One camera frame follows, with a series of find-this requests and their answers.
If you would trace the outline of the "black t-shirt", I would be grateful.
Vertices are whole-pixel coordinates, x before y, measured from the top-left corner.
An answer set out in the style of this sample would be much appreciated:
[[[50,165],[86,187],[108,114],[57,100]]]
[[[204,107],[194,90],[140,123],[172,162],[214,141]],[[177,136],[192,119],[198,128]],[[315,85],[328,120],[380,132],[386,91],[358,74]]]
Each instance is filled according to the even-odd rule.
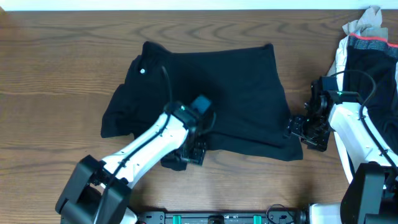
[[[290,110],[279,80],[274,47],[173,53],[146,42],[104,112],[101,136],[147,131],[169,101],[211,101],[204,136],[211,151],[282,161],[303,158],[299,139],[286,138]]]

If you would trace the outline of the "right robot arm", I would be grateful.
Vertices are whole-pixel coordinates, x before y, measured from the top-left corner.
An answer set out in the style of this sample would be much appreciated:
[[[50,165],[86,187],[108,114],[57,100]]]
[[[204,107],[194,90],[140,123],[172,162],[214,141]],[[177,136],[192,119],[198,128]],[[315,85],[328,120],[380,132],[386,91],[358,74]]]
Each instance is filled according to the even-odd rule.
[[[349,181],[342,201],[314,203],[298,223],[397,223],[397,155],[372,124],[364,101],[349,91],[316,91],[305,116],[291,116],[285,137],[325,151],[335,136]]]

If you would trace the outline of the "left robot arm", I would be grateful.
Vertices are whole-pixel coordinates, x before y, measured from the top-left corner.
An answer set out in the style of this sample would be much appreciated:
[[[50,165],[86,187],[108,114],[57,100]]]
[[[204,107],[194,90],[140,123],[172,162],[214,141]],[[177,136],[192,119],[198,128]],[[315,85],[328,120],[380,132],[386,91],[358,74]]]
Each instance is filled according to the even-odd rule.
[[[125,148],[98,161],[91,155],[75,167],[55,210],[62,223],[136,223],[130,194],[139,179],[165,156],[201,165],[206,144],[200,138],[211,102],[199,96],[191,105],[168,103],[158,120]]]

